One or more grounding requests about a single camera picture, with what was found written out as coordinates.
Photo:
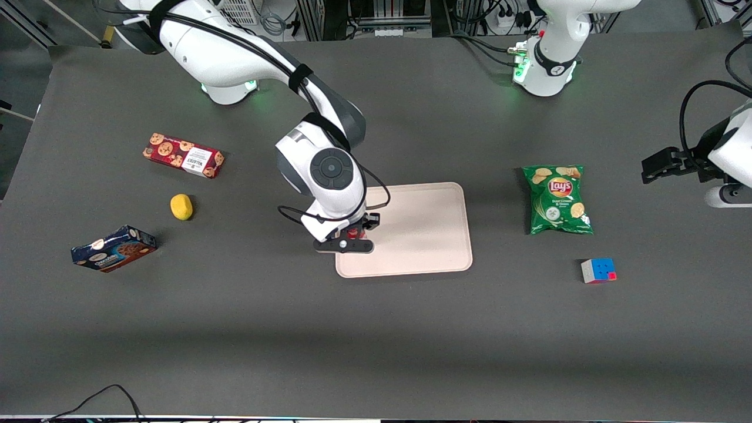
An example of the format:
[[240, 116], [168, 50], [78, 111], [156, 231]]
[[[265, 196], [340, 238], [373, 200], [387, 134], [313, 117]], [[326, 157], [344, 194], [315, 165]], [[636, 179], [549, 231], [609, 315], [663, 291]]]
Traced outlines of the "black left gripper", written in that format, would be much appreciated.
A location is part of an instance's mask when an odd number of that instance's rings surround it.
[[642, 160], [642, 184], [650, 184], [667, 176], [685, 176], [691, 173], [698, 174], [699, 180], [728, 180], [726, 173], [709, 159], [709, 153], [720, 144], [728, 123], [729, 120], [722, 120], [715, 124], [701, 135], [695, 147], [689, 148], [686, 124], [683, 120], [680, 121], [681, 153], [677, 147], [665, 147]]

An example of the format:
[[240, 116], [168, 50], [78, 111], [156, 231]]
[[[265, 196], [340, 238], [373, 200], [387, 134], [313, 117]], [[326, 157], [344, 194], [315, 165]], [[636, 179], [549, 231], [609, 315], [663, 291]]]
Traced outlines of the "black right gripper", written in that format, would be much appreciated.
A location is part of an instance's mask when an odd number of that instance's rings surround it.
[[365, 213], [354, 224], [340, 230], [340, 236], [346, 239], [366, 239], [366, 231], [373, 230], [380, 225], [381, 214]]

